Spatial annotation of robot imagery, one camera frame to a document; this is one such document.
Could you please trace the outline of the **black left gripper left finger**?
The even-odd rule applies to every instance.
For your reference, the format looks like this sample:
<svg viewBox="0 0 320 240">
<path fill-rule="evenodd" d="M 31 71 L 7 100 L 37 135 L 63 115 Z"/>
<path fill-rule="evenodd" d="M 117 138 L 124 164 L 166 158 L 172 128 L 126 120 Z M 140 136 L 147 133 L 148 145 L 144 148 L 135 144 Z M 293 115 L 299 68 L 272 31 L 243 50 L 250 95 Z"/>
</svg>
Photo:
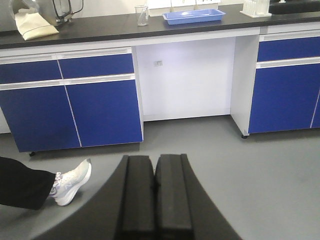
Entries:
<svg viewBox="0 0 320 240">
<path fill-rule="evenodd" d="M 120 232 L 122 240 L 156 238 L 154 183 L 150 158 L 147 155 L 129 156 Z"/>
</svg>

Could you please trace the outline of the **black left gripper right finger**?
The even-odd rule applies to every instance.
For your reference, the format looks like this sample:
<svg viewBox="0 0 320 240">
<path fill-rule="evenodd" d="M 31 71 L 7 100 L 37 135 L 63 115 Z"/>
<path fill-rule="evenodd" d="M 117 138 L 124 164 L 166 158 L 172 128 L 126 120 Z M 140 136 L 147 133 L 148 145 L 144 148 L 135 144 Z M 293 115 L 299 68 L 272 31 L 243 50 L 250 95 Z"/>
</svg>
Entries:
<svg viewBox="0 0 320 240">
<path fill-rule="evenodd" d="M 155 182 L 158 239 L 192 240 L 194 233 L 180 155 L 160 155 Z"/>
</svg>

